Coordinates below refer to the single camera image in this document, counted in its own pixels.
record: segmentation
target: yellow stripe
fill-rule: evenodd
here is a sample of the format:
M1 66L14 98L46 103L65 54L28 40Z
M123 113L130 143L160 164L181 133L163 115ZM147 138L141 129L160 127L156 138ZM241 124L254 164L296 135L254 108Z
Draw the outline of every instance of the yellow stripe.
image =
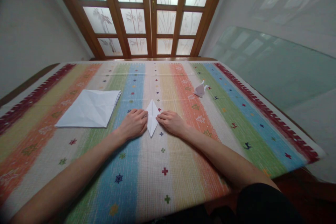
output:
M183 118L179 96L176 93L174 80L167 65L159 65L162 101L164 110L176 111ZM174 204L176 209L184 209L191 205L205 202L201 176L197 164L194 163L194 151L184 141L168 135L169 165L173 176Z
M0 136L0 163L25 138L29 131L43 118L43 116L59 100L64 92L72 85L90 65L79 64L65 75L49 92L47 92L34 106L32 106L5 134Z

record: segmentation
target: green stripe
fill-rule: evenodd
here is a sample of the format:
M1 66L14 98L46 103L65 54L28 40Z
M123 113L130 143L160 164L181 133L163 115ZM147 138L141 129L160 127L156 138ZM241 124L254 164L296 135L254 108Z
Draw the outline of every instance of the green stripe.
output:
M130 69L130 64L118 64L116 69L113 71L113 78L109 80L105 91L108 90L121 90L124 91L127 75ZM83 154L85 154L92 147L96 146L100 143L106 136L108 136L113 131L113 125L118 114L118 110L120 107L120 103L117 103L117 106L112 114L112 118L107 126L107 129L98 128L98 129L90 129L88 135L83 136L84 141L81 141L83 146L80 147L76 153L76 158L79 158ZM96 196L97 186L99 179L93 179L93 184L87 186L85 189L85 195L81 198L79 202L76 203L76 206L72 209L71 213L67 216L67 223L84 223L87 222L87 218L89 217L91 211L90 203Z
M272 177L286 173L285 166L277 159L260 134L253 128L220 84L212 77L211 73L208 72L203 64L192 63L191 65L197 67L196 69L193 68L193 70L198 78L200 80L205 79L205 84L211 87L206 92L212 97L213 103L242 146L248 159L260 170L266 169L268 173L271 173ZM233 126L232 123L235 123L238 127L231 128ZM249 142L253 148L244 149L246 142Z

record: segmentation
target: striped tablecloth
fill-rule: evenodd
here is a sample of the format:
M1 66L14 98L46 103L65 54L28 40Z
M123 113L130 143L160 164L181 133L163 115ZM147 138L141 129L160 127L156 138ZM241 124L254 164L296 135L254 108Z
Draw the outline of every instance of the striped tablecloth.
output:
M199 98L194 88L209 85ZM83 89L121 90L106 129L55 128ZM13 216L76 158L153 99L274 178L325 155L234 72L216 61L60 64L1 109L0 203ZM207 160L160 125L118 150L66 215L68 223L142 222L230 193Z

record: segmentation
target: forearm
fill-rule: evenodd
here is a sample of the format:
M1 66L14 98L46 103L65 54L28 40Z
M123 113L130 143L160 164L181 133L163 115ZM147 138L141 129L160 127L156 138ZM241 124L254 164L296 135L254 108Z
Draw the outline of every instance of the forearm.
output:
M264 183L278 189L271 179L244 157L196 129L188 126L180 137L202 151L213 165L238 188L242 189L254 183Z
M106 159L123 143L119 132L110 134L44 186L17 212L11 223L48 221L81 192Z

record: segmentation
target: red border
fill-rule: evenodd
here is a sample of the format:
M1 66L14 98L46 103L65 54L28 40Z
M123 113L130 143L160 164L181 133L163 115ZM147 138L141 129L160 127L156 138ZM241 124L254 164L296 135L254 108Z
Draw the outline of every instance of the red border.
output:
M301 139L290 127L288 127L281 119L273 113L257 96L255 96L247 87L245 87L229 70L222 64L214 63L214 65L229 78L237 88L239 88L248 99L268 118L268 120L280 131L286 139L301 153L309 163L319 160L318 153L313 150L305 141Z
M19 118L21 118L29 108L38 102L39 99L44 96L50 88L58 83L61 78L64 77L75 65L76 64L66 64L22 101L12 107L11 110L4 114L0 118L0 136L4 134L7 129L9 129Z

